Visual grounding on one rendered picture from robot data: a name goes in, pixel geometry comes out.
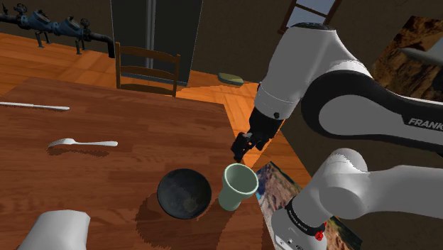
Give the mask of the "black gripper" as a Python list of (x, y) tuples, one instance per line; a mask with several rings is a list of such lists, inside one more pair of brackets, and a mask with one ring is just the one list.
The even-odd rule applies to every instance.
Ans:
[(276, 135), (282, 123), (283, 120), (267, 117), (254, 107), (249, 118), (250, 129), (247, 133), (240, 132), (231, 146), (234, 160), (240, 163), (254, 146), (262, 151), (267, 142)]

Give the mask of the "pale green cup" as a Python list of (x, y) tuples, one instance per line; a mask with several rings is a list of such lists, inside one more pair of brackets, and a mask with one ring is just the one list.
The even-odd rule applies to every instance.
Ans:
[(234, 211), (242, 200), (255, 194), (258, 189), (258, 178), (248, 166), (233, 163), (224, 169), (222, 184), (218, 202), (224, 210)]

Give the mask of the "flat green cushion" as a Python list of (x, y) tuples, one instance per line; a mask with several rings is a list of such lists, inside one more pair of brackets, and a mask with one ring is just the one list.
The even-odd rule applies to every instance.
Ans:
[(232, 75), (232, 74), (220, 72), (217, 75), (217, 78), (220, 82), (223, 82), (223, 83), (229, 84), (229, 85), (242, 86), (244, 84), (244, 80), (237, 75)]

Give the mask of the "black bowl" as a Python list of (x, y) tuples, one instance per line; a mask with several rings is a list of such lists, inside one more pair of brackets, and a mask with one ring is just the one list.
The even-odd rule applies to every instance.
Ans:
[(181, 168), (170, 171), (158, 184), (158, 203), (163, 211), (176, 219), (200, 216), (212, 200), (212, 188), (203, 174)]

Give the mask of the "brown wooden table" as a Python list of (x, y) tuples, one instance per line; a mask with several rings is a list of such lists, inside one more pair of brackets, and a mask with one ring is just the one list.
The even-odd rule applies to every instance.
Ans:
[[(156, 191), (178, 168), (199, 171), (213, 195), (233, 161), (220, 104), (29, 78), (0, 102), (0, 250), (16, 250), (44, 212), (90, 216), (87, 250), (274, 250), (255, 198), (234, 212), (216, 199), (196, 219), (160, 208)], [(118, 146), (48, 144), (117, 141)]]

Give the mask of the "brown wooden chair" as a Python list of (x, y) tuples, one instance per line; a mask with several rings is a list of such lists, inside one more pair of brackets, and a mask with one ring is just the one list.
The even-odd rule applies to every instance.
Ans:
[[(162, 60), (165, 62), (173, 63), (175, 65), (175, 72), (167, 72), (164, 70), (157, 70), (147, 67), (134, 66), (134, 65), (121, 65), (121, 55), (133, 55), (137, 57), (150, 58), (156, 60)], [(127, 90), (136, 90), (142, 92), (150, 92), (155, 94), (164, 94), (170, 95), (172, 97), (176, 97), (177, 93), (177, 79), (179, 75), (180, 69), (180, 55), (176, 56), (159, 52), (156, 50), (149, 50), (145, 48), (138, 48), (133, 46), (121, 46), (119, 42), (115, 42), (115, 59), (116, 59), (116, 88), (121, 89), (122, 87)], [(164, 80), (172, 80), (173, 88), (166, 89), (162, 87), (156, 86), (148, 86), (148, 85), (136, 85), (136, 84), (124, 84), (121, 85), (121, 73), (131, 73), (135, 75), (143, 75), (150, 77), (158, 77)]]

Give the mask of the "dark grey refrigerator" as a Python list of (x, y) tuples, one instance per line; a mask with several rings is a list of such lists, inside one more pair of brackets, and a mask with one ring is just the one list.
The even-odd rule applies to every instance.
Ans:
[(203, 0), (111, 0), (114, 40), (180, 55), (177, 83), (187, 86)]

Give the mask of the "wooden framed window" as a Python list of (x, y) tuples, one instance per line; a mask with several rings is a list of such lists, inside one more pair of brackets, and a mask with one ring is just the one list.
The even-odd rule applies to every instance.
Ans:
[(342, 0), (291, 0), (278, 34), (301, 22), (328, 25), (341, 3)]

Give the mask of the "rock patterned panel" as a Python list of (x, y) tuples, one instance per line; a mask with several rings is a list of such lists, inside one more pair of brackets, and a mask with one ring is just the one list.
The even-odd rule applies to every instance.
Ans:
[(403, 96), (443, 102), (443, 65), (408, 57), (402, 48), (429, 51), (443, 38), (443, 21), (412, 16), (373, 64), (372, 75)]

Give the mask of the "white rounded object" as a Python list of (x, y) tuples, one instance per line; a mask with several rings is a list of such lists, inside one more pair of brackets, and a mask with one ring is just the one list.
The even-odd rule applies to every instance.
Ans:
[(87, 250), (90, 219), (76, 210), (44, 212), (17, 250)]

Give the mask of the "dark pipe with blue valves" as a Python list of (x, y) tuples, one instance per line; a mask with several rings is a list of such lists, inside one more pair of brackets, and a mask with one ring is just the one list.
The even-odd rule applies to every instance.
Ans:
[(62, 23), (51, 21), (42, 9), (33, 11), (27, 17), (25, 13), (28, 11), (24, 4), (17, 3), (13, 8), (18, 12), (17, 15), (12, 16), (8, 14), (8, 9), (2, 5), (3, 13), (0, 13), (0, 22), (16, 24), (23, 30), (35, 30), (38, 47), (44, 48), (40, 35), (43, 34), (47, 44), (51, 44), (48, 37), (49, 33), (56, 36), (67, 36), (75, 38), (76, 52), (81, 55), (80, 49), (86, 50), (84, 43), (96, 40), (107, 44), (108, 55), (110, 58), (115, 58), (114, 40), (109, 36), (93, 33), (89, 29), (89, 21), (82, 18), (80, 23), (74, 20), (73, 16), (68, 16)]

